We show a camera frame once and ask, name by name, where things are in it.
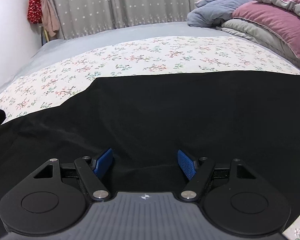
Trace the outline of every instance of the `silver screw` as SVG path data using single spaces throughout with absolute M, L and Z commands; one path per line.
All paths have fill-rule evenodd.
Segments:
M 92 194 L 95 198 L 106 198 L 109 196 L 109 192 L 105 190 L 97 190 Z
M 181 192 L 181 197 L 186 198 L 186 199 L 193 199 L 197 196 L 197 193 L 195 193 L 192 190 L 185 190 Z

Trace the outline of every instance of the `curtain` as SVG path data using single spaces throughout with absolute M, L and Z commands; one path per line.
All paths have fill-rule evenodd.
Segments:
M 185 21 L 193 0 L 49 0 L 60 23 L 59 39 L 105 30 Z

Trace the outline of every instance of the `gray ribbed panel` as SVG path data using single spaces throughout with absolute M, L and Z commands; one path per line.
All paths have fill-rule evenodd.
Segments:
M 74 227 L 46 237 L 17 236 L 3 240 L 235 240 L 212 226 L 198 206 L 183 203 L 172 193 L 119 192 L 108 202 L 94 203 Z M 268 240 L 284 240 L 281 235 Z

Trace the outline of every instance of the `floral blanket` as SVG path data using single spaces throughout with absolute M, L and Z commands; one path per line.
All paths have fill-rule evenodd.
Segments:
M 0 94 L 0 109 L 7 122 L 59 106 L 97 77 L 230 70 L 300 75 L 275 54 L 236 37 L 158 37 L 94 49 L 20 77 Z M 284 234 L 300 240 L 300 217 Z

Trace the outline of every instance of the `mattress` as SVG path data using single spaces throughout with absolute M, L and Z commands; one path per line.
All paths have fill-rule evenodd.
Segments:
M 0 88 L 0 109 L 7 122 L 59 106 L 98 77 L 236 70 L 300 75 L 271 50 L 222 31 L 185 22 L 142 25 L 47 43 Z M 300 217 L 287 238 L 297 229 Z

